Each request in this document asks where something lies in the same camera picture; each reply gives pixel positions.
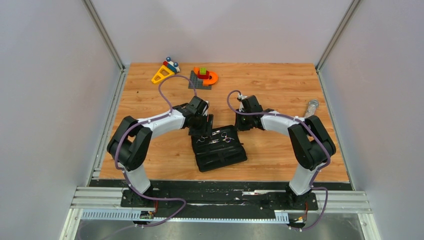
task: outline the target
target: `scissors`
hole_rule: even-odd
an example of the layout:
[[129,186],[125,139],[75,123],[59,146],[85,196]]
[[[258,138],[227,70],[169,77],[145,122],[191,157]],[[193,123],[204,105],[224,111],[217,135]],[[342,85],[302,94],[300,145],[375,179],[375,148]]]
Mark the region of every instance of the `scissors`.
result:
[[205,145],[209,145],[209,144],[214,144],[214,143],[217,143],[217,142],[219,142],[220,140],[218,140],[218,139],[215,139],[215,140],[212,140],[212,141],[210,141],[210,142],[208,142],[208,143],[205,143],[205,144],[202,144],[202,145],[199,145],[199,147],[201,147],[201,146],[205,146]]
[[231,140],[234,140],[234,138],[232,138],[232,137],[227,137],[226,131],[221,134],[221,137],[224,138],[223,141],[225,141],[226,143],[229,143],[229,142],[231,142]]
[[213,135],[217,135],[217,134],[219,134],[220,132],[221,132],[221,130],[214,131],[214,132],[212,132],[212,136],[213,136]]
[[207,138],[207,136],[202,136],[196,141],[196,143],[203,143]]

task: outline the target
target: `green block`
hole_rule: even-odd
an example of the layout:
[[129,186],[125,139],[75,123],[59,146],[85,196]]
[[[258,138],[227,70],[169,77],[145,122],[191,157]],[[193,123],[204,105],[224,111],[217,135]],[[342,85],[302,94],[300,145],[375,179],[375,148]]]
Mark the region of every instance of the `green block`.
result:
[[201,67],[199,73],[201,75],[205,75],[206,74],[206,67]]

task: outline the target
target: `gray base plate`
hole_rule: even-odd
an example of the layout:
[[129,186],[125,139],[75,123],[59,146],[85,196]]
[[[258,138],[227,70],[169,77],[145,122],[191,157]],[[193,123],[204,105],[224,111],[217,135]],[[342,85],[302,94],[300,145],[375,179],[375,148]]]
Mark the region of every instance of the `gray base plate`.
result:
[[[196,75],[195,71],[191,71],[190,80],[194,84],[194,87],[196,89],[204,89],[204,90],[211,90],[212,89],[212,85],[203,86],[203,79],[199,79],[198,76]],[[188,88],[192,89],[192,86],[191,86],[190,83],[188,83]]]

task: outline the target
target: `red block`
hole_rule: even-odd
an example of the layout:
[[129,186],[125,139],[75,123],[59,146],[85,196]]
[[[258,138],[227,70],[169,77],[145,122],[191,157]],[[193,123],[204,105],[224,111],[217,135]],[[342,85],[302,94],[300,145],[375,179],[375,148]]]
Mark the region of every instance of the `red block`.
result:
[[209,71],[206,71],[205,75],[201,75],[200,71],[198,71],[196,75],[199,79],[209,79]]

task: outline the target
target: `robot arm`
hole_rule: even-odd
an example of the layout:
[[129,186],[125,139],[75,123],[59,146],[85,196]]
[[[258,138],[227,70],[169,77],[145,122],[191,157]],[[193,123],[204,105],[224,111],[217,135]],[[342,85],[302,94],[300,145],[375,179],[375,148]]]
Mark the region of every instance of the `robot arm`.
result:
[[210,135],[213,115],[208,115],[208,103],[194,96],[189,103],[174,106],[171,113],[165,112],[149,118],[125,117],[107,145],[107,152],[115,158],[118,144],[124,133],[133,125],[146,122],[129,132],[119,150],[118,166],[123,168],[131,184],[144,193],[150,187],[143,162],[146,159],[150,141],[173,130],[189,128],[191,136]]
[[[240,95],[237,99],[241,102],[239,112],[266,113],[258,115],[236,114],[235,126],[237,130],[247,131],[258,128],[275,131],[290,137],[298,165],[286,191],[290,195],[292,205],[303,204],[311,192],[311,182],[316,176],[317,170],[327,162],[326,154],[315,140],[309,140],[307,130],[299,122],[277,116],[279,113],[273,109],[263,110],[254,95],[248,97]],[[330,156],[336,153],[336,146],[317,116],[299,117],[298,119],[311,129]]]

